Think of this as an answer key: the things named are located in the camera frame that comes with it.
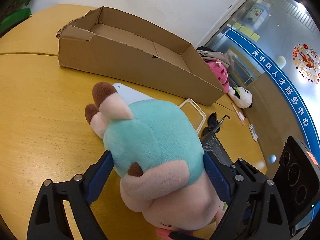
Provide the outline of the green bench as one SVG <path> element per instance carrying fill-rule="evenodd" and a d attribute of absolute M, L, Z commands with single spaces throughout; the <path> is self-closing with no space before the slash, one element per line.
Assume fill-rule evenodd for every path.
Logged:
<path fill-rule="evenodd" d="M 31 15 L 30 8 L 23 8 L 4 18 L 4 20 L 1 22 L 1 28 L 0 28 L 1 35 L 7 33 L 16 25 L 28 19 L 30 15 Z"/>

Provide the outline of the black sunglasses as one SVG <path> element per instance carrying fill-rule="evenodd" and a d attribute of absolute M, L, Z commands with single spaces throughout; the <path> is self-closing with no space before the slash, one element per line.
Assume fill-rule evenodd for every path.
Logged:
<path fill-rule="evenodd" d="M 231 119 L 230 116 L 224 115 L 222 119 L 219 121 L 217 119 L 217 113 L 212 113 L 207 120 L 207 127 L 203 129 L 201 136 L 203 137 L 207 135 L 209 132 L 219 133 L 220 127 L 222 126 L 222 123 L 224 122 L 225 118 L 228 118 L 229 120 Z"/>

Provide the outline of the small white label card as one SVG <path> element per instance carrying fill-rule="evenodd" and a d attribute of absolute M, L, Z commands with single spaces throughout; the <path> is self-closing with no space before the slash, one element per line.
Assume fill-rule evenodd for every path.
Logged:
<path fill-rule="evenodd" d="M 250 130 L 250 133 L 252 135 L 253 140 L 257 142 L 258 141 L 258 135 L 257 135 L 257 133 L 255 131 L 254 126 L 252 124 L 249 124 L 248 127 L 249 127 L 249 130 Z"/>

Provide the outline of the black rectangular box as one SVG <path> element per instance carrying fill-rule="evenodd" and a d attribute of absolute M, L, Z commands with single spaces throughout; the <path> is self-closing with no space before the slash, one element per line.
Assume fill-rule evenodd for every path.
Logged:
<path fill-rule="evenodd" d="M 208 134 L 200 138 L 204 152 L 212 152 L 219 162 L 226 166 L 232 165 L 232 160 L 229 157 L 226 150 L 223 148 L 223 145 L 218 140 L 214 132 L 209 132 Z"/>

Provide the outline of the teal pink plush toy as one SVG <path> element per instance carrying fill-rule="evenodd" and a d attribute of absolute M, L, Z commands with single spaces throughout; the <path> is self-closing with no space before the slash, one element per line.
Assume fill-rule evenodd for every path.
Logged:
<path fill-rule="evenodd" d="M 204 169 L 200 139 L 177 105 L 156 99 L 129 104 L 107 82 L 96 83 L 92 97 L 86 120 L 111 152 L 130 210 L 163 238 L 221 221 L 224 203 Z"/>

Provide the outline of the white plastic device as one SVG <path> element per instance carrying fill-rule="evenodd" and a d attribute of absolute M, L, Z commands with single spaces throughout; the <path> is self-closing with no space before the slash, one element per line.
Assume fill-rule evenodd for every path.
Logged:
<path fill-rule="evenodd" d="M 131 87 L 128 87 L 122 83 L 114 83 L 113 87 L 117 90 L 118 94 L 128 105 L 138 101 L 153 100 L 152 97 L 144 93 L 141 93 Z"/>

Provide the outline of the clear beige phone case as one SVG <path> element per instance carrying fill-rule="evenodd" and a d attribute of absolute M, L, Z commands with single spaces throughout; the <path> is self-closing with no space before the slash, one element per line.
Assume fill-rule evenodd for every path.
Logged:
<path fill-rule="evenodd" d="M 195 129 L 197 135 L 199 135 L 207 118 L 204 111 L 194 100 L 190 98 L 184 100 L 179 105 L 179 108 L 187 116 L 193 128 Z"/>

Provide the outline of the pink pen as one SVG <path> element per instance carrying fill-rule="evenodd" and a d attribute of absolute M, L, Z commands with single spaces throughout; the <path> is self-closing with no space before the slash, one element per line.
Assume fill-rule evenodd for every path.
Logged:
<path fill-rule="evenodd" d="M 234 103 L 231 103 L 231 106 L 233 107 L 235 113 L 238 116 L 238 119 L 240 121 L 240 124 L 244 125 L 245 124 L 245 116 L 243 115 L 242 111 L 240 111 L 240 109 L 238 109 L 238 107 L 236 107 L 236 105 Z"/>

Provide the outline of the beige cloth bag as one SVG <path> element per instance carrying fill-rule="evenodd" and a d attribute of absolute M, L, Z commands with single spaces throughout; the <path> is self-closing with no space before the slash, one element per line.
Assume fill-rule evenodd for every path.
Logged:
<path fill-rule="evenodd" d="M 231 54 L 221 53 L 218 51 L 209 51 L 208 48 L 206 48 L 206 50 L 197 49 L 196 51 L 204 61 L 208 62 L 220 60 L 227 69 L 227 72 L 231 73 L 234 71 L 234 59 Z"/>

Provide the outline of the torn cardboard box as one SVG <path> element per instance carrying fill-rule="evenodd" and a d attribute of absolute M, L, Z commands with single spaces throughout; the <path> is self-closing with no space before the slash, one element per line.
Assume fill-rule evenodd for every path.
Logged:
<path fill-rule="evenodd" d="M 210 106 L 225 91 L 193 45 L 117 9 L 100 7 L 57 32 L 59 65 Z"/>

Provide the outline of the white panda plush toy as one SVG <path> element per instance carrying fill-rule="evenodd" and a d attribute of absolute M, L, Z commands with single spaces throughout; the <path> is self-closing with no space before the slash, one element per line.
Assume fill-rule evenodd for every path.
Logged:
<path fill-rule="evenodd" d="M 244 87 L 231 87 L 229 86 L 228 95 L 234 104 L 240 109 L 251 108 L 253 99 L 249 90 Z"/>

